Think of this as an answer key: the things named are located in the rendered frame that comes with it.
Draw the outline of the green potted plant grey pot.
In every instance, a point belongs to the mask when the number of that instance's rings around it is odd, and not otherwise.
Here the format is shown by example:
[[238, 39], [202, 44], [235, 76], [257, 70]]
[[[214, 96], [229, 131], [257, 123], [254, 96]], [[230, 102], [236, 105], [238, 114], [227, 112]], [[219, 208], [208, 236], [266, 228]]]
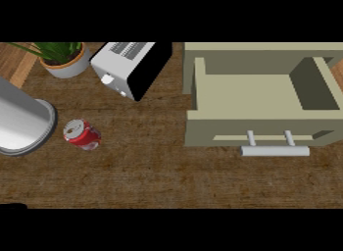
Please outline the green potted plant grey pot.
[[41, 66], [57, 78], [80, 75], [90, 66], [91, 52], [84, 42], [34, 42], [26, 46], [9, 42], [9, 45], [34, 54]]

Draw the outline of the white and black toaster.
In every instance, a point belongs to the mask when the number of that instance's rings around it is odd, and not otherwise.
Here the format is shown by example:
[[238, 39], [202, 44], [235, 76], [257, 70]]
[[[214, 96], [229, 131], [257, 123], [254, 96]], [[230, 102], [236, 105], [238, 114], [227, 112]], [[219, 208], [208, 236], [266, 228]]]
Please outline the white and black toaster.
[[140, 101], [170, 58], [170, 42], [108, 42], [90, 63], [103, 85]]

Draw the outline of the beige cabinet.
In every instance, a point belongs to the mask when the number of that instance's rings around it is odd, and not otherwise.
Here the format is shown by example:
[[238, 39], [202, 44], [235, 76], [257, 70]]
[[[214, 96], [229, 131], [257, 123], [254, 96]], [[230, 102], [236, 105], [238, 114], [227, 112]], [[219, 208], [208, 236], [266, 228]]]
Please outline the beige cabinet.
[[190, 93], [193, 60], [205, 60], [211, 75], [287, 75], [303, 58], [332, 67], [343, 60], [343, 42], [185, 42], [182, 92]]

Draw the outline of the beige drawer front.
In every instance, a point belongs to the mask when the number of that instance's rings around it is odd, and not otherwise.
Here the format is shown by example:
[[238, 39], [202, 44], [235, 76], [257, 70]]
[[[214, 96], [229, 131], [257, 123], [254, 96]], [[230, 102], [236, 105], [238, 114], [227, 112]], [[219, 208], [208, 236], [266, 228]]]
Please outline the beige drawer front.
[[300, 111], [289, 116], [269, 114], [247, 118], [204, 117], [187, 112], [186, 146], [245, 146], [247, 132], [253, 131], [258, 146], [287, 145], [285, 131], [291, 132], [300, 146], [325, 146], [343, 140], [343, 111]]

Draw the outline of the red can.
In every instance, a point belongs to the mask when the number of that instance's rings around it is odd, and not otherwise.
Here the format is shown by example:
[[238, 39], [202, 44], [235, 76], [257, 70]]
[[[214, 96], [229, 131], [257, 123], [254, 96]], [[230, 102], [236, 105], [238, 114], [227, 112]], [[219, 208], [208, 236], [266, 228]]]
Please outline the red can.
[[102, 144], [102, 133], [84, 119], [75, 119], [66, 124], [63, 138], [85, 151], [94, 150]]

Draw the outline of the beige open drawer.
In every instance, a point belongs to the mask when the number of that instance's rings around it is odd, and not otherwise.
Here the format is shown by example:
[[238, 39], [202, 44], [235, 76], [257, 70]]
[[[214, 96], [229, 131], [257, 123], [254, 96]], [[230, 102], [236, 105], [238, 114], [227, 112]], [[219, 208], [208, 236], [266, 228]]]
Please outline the beige open drawer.
[[343, 113], [343, 92], [322, 57], [304, 57], [282, 74], [211, 74], [204, 58], [195, 59], [193, 67], [202, 113], [239, 118]]

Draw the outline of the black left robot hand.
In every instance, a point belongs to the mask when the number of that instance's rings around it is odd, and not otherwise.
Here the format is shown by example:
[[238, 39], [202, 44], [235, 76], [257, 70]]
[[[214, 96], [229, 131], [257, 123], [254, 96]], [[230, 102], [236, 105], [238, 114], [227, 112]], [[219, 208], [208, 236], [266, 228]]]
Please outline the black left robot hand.
[[6, 203], [0, 204], [0, 210], [26, 210], [28, 205], [23, 203]]

